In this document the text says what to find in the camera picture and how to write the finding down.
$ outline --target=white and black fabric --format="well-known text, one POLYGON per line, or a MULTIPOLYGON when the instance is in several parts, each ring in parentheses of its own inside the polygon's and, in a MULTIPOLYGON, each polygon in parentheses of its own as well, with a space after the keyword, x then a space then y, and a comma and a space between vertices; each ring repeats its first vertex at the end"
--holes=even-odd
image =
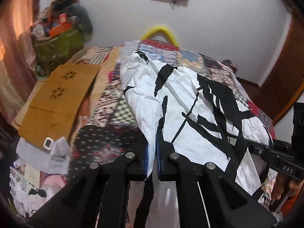
MULTIPOLYGON (((186 67, 152 61, 143 54, 132 54, 121 64, 120 73, 130 111, 148 141, 148 176, 153 170, 156 148, 171 143, 177 153, 194 163, 214 162, 250 195, 260 189, 245 139, 272 144, 262 122, 235 98, 228 86, 186 67)), ((155 181, 146 227, 179 226, 171 223, 178 219, 175 185, 155 181), (157 218, 165 217, 168 210, 169 220, 157 218)), ((131 184, 130 196, 134 191, 143 194, 143 187, 141 183, 131 184)), ((132 209, 137 209, 138 202, 129 202, 132 223, 132 209)))

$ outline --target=orange curtain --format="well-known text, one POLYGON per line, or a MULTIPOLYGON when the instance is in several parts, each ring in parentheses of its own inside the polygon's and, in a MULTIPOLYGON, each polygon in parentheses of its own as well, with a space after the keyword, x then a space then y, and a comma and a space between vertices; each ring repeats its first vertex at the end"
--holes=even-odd
POLYGON ((0 18, 0 111, 11 123, 36 79, 36 55, 29 36, 33 0, 12 0, 0 18))

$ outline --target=white cloth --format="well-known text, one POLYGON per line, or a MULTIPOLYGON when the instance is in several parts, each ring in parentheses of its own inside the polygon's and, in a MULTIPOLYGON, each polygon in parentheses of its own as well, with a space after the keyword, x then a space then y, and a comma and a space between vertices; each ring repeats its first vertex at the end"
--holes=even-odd
POLYGON ((54 156, 47 154, 40 149, 34 147, 30 143, 26 142, 23 137, 20 137, 18 142, 16 153, 27 162, 30 166, 37 170, 43 171, 48 174, 61 174, 67 175, 70 165, 70 156, 66 155, 65 158, 60 158, 61 161, 55 161, 54 156))
MULTIPOLYGON (((164 141, 173 143, 176 152, 198 164, 214 162, 250 195, 260 188, 255 165, 242 142, 248 139, 269 145, 272 140, 262 122, 235 99, 231 89, 186 67, 152 61, 140 51, 121 64, 120 78, 130 111, 148 141, 148 176, 155 159, 157 129, 164 115, 164 141)), ((130 197, 133 191, 140 192, 139 185, 131 184, 130 197)), ((158 227, 177 227, 158 219, 166 210, 174 210, 174 217, 178 217, 176 202, 171 201, 170 206, 164 204, 166 198, 154 201, 164 191, 171 193, 170 199, 176 198, 174 184, 171 189, 161 186, 154 189, 146 226, 148 220, 157 220, 158 227)), ((130 198, 128 210, 136 209, 136 205, 130 198)))

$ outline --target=wooden panel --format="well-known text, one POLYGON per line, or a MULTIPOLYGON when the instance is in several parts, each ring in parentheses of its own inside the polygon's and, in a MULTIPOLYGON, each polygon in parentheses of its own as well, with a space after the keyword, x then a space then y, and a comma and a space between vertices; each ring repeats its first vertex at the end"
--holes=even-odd
POLYGON ((253 99, 275 124, 304 89, 304 25, 293 15, 282 52, 253 99))

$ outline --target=person's hand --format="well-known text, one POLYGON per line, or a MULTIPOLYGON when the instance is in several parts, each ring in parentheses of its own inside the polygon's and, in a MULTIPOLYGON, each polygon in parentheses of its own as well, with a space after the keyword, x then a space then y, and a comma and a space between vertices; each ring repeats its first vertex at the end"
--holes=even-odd
MULTIPOLYGON (((275 185, 273 186, 273 190, 271 192, 271 199, 272 200, 279 200, 281 198, 281 195, 284 191, 284 185, 287 182, 287 176, 282 174, 282 173, 278 173, 276 180, 275 180, 275 185)), ((289 182, 289 188, 292 189, 292 193, 290 195, 290 197, 294 197, 296 196, 301 188, 303 186, 303 181, 299 182, 299 181, 295 181, 295 180, 290 180, 289 182)))

